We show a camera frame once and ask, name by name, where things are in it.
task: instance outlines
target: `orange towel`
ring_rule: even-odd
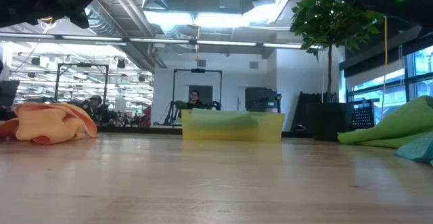
[[[24,104],[15,108],[17,118],[0,126],[0,137],[55,144],[97,137],[97,127],[81,108],[69,104]]]

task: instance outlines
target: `tree trunk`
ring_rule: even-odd
[[[327,91],[326,102],[331,102],[331,84],[332,84],[332,44],[329,44],[327,50]]]

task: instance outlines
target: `yellow plastic bin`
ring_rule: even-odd
[[[282,113],[182,110],[184,140],[278,143],[283,122]]]

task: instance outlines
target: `potted plant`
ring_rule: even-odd
[[[345,46],[348,50],[360,49],[367,43],[370,34],[380,31],[375,22],[382,23],[383,15],[357,9],[343,0],[302,0],[292,8],[291,32],[302,35],[301,49],[316,56],[319,50],[327,49],[327,91],[326,103],[309,104],[313,137],[317,140],[335,141],[338,132],[349,130],[353,106],[331,102],[332,47]]]

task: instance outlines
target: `blue cloth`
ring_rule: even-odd
[[[433,133],[428,133],[401,146],[395,155],[433,165]]]

